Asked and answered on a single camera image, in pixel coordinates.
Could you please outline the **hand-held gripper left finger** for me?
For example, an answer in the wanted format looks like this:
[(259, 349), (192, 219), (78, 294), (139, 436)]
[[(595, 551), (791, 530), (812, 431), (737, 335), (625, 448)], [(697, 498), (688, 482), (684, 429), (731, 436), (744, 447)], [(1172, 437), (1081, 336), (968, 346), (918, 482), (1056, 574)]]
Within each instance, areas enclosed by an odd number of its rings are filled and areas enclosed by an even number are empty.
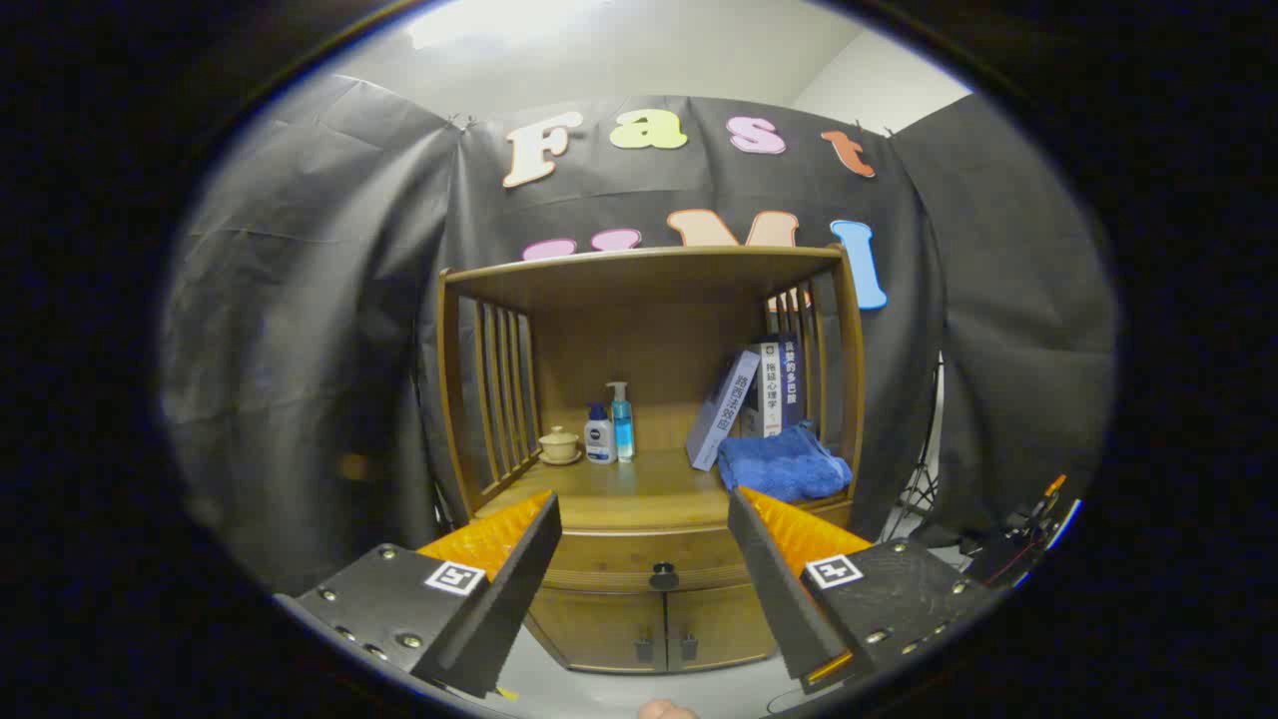
[(561, 536), (558, 496), (541, 490), (419, 549), (380, 543), (279, 605), (380, 672), (482, 699)]

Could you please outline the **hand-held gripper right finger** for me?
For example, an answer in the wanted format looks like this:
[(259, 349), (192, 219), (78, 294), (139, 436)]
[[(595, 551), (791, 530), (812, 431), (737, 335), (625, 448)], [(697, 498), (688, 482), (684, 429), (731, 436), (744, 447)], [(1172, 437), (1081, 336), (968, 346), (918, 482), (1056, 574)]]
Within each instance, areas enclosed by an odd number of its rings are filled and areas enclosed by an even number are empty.
[(806, 693), (898, 672), (999, 598), (921, 543), (866, 541), (753, 488), (731, 492), (728, 527), (783, 664)]

